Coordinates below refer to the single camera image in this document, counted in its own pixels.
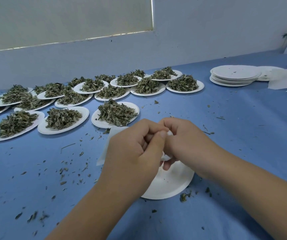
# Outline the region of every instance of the blue tablecloth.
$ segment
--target blue tablecloth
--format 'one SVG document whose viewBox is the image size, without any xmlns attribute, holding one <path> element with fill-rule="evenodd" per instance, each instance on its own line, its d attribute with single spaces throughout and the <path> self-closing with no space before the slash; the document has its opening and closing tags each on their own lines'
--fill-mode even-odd
<svg viewBox="0 0 287 240">
<path fill-rule="evenodd" d="M 133 102 L 140 108 L 134 122 L 142 118 L 157 122 L 172 115 L 200 128 L 205 125 L 214 132 L 210 137 L 217 144 L 287 181 L 287 92 L 267 89 L 268 83 L 259 81 L 240 88 L 210 82 L 210 69 L 225 64 L 287 68 L 287 55 L 270 51 L 173 66 L 202 81 L 205 88 L 189 95 L 168 90 L 146 98 L 129 94 L 121 101 Z M 100 104 L 92 98 L 83 106 L 91 116 Z M 42 112 L 46 114 L 48 110 L 49 107 Z M 12 109 L 0 114 L 0 121 L 10 112 Z M 103 132 L 86 120 L 66 133 L 46 136 L 34 129 L 0 142 L 0 239 L 43 239 L 49 234 L 99 177 L 101 167 L 96 167 L 96 160 L 107 138 Z M 76 144 L 61 150 L 73 143 Z M 86 162 L 88 169 L 82 172 Z M 63 179 L 67 183 L 60 185 L 59 170 L 63 167 L 68 168 Z M 212 197 L 205 193 L 207 187 Z M 158 201 L 138 199 L 108 239 L 271 239 L 218 185 L 195 175 L 183 192 L 189 190 L 192 197 L 184 203 L 179 201 L 179 195 Z M 50 216 L 44 226 L 38 219 L 27 223 L 34 211 L 39 216 L 42 211 Z"/>
</svg>

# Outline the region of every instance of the white paper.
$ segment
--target white paper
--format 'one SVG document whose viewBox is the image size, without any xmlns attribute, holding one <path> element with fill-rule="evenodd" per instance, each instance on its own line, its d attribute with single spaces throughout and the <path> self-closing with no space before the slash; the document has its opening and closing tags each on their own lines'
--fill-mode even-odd
<svg viewBox="0 0 287 240">
<path fill-rule="evenodd" d="M 123 127 L 114 126 L 114 127 L 112 127 L 110 129 L 106 145 L 104 146 L 104 149 L 103 149 L 103 152 L 102 152 L 101 156 L 97 160 L 97 164 L 96 164 L 97 166 L 103 165 L 105 163 L 105 158 L 106 158 L 106 154 L 107 154 L 107 149 L 108 149 L 110 138 L 113 137 L 114 135 L 116 135 L 117 133 L 127 129 L 127 128 L 128 128 L 128 126 L 123 126 Z M 168 131 L 168 135 L 173 135 L 173 133 L 171 131 Z M 162 152 L 162 153 L 163 153 L 163 156 L 160 159 L 160 161 L 168 161 L 168 160 L 170 160 L 169 156 L 165 155 L 164 152 Z"/>
<path fill-rule="evenodd" d="M 270 89 L 287 88 L 287 69 L 273 69 L 268 84 Z"/>
</svg>

